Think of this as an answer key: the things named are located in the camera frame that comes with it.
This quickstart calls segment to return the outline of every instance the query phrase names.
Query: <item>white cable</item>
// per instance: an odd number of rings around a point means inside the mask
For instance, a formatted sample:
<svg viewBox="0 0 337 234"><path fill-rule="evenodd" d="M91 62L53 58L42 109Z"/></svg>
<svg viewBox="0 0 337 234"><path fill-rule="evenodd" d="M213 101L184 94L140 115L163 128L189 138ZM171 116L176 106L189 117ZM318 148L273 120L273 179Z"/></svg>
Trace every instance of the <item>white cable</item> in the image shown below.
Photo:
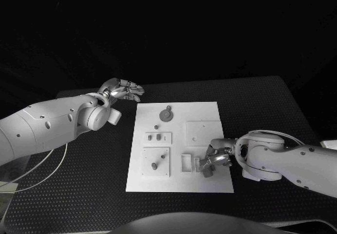
<svg viewBox="0 0 337 234"><path fill-rule="evenodd" d="M37 165L16 179L13 179L10 182L7 182L6 184L3 184L0 187L6 186L10 183L14 183L20 178L23 178L37 167L39 165L46 161L47 157L50 156L53 150L49 152L49 154L46 155L46 157L42 159L42 161L37 163Z"/></svg>
<svg viewBox="0 0 337 234"><path fill-rule="evenodd" d="M53 173L56 172L59 166L62 165L62 162L63 162L63 159L65 159L65 155L66 155L66 148L68 148L68 144L65 144L65 154L63 154L63 158L62 158L62 160L60 160L60 162L59 162L59 165L57 165L55 171L50 173L50 175L49 175L39 183L34 184L33 186L30 186L29 188L24 188L24 189L21 189L21 190L0 192L0 194L10 194L10 193L21 192L21 191L24 191L24 190L33 188L34 186L37 186L42 182L45 182L45 181L47 180L47 178L49 178L49 177L53 175Z"/></svg>
<svg viewBox="0 0 337 234"><path fill-rule="evenodd" d="M304 145L304 143L294 136L291 136L291 135L288 135L285 133L281 133L281 132L276 132L276 131L269 131L269 130L253 130L249 133L253 133L253 132L261 132L261 133L265 132L265 133L276 134L279 136L284 136L284 137L292 139L298 143L298 145Z"/></svg>

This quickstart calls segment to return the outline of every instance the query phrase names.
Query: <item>dark wall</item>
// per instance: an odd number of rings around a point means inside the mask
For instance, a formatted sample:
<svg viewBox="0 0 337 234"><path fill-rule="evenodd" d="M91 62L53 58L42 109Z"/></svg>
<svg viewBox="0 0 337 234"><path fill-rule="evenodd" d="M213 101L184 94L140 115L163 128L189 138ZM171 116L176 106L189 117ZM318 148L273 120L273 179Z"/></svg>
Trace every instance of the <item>dark wall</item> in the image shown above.
<svg viewBox="0 0 337 234"><path fill-rule="evenodd" d="M112 77L147 84L279 75L305 103L304 86L321 85L337 55L337 4L46 1L4 9L0 117Z"/></svg>

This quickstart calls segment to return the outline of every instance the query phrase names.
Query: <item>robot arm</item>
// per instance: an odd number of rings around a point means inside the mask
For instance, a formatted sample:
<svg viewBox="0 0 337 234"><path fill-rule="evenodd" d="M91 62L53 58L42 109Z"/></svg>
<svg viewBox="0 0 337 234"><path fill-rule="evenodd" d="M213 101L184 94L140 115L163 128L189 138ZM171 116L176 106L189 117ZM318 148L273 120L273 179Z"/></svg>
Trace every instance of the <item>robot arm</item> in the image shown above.
<svg viewBox="0 0 337 234"><path fill-rule="evenodd" d="M206 157L206 162L200 164L204 177L209 175L207 168L212 165L226 166L233 155L245 178L273 181L284 176L297 186L337 197L335 150L311 145L286 148L279 136L263 133L249 133L236 140L214 139L210 148L217 154Z"/></svg>
<svg viewBox="0 0 337 234"><path fill-rule="evenodd" d="M39 102L1 119L0 165L60 147L106 121L117 125L121 112L111 105L117 99L140 101L142 93L141 86L112 78L98 93Z"/></svg>

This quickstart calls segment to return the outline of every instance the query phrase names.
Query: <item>white platform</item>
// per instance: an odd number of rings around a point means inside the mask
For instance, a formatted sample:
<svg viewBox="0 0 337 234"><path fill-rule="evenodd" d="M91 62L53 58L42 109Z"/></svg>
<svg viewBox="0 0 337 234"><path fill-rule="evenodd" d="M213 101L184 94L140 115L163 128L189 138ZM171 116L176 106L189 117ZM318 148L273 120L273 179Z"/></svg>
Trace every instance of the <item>white platform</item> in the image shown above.
<svg viewBox="0 0 337 234"><path fill-rule="evenodd" d="M171 106L173 119L161 122L160 112ZM203 177L203 173L196 173L194 158L204 159L206 146L187 146L187 122L191 121L220 121L216 102L176 102L176 103L138 103L132 149L129 158L127 192L190 192L190 193L233 193L232 178L229 168L216 166L214 175ZM212 138L223 138L222 125L219 129L204 127L204 135L212 134ZM158 143L144 144L145 133L171 133L171 145ZM148 148L168 148L168 176L148 176L142 174L142 151ZM191 155L191 173L181 173L181 155Z"/></svg>

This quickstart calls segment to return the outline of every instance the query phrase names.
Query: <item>dark table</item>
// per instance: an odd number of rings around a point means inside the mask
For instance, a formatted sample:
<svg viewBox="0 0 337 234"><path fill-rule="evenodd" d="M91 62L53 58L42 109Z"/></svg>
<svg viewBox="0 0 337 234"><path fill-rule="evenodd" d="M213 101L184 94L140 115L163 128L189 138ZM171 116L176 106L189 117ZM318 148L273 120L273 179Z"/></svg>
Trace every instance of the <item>dark table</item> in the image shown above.
<svg viewBox="0 0 337 234"><path fill-rule="evenodd" d="M291 92L279 77L239 78L144 85L142 103L216 101L225 137L250 130L288 133L320 145ZM62 91L70 97L98 89ZM207 212L258 222L322 219L337 226L337 199L308 191L282 178L252 181L242 177L233 160L233 194L127 193L127 175L137 103L119 100L114 108L122 117L68 145L59 171L33 189L14 195L4 225L16 233L76 233L108 231L150 215ZM27 176L19 189L33 185L59 164L65 146ZM32 168L46 153L30 157Z"/></svg>

